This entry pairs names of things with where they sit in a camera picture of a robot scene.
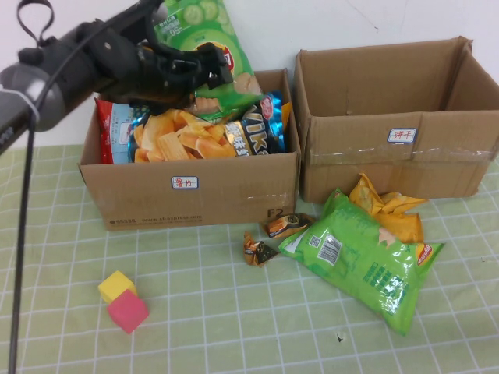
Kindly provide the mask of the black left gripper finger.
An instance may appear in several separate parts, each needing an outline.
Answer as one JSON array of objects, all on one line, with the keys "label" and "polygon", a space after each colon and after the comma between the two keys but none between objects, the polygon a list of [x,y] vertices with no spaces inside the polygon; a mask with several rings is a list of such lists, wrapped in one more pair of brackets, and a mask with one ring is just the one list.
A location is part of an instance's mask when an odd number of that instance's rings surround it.
[{"label": "black left gripper finger", "polygon": [[208,69],[206,84],[209,90],[216,89],[232,82],[232,73],[226,62],[217,62]]},{"label": "black left gripper finger", "polygon": [[225,58],[225,52],[223,48],[207,42],[199,45],[196,48],[196,53],[199,55],[199,59],[206,65],[227,65],[227,60]]}]

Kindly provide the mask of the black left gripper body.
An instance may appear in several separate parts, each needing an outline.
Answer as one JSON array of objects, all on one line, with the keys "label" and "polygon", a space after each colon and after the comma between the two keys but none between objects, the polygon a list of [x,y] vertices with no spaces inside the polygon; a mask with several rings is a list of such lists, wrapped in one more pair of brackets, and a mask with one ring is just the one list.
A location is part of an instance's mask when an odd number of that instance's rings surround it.
[{"label": "black left gripper body", "polygon": [[137,47],[136,56],[138,72],[123,82],[123,96],[129,99],[167,108],[187,108],[210,74],[209,51],[174,51],[163,55],[146,44]]}]

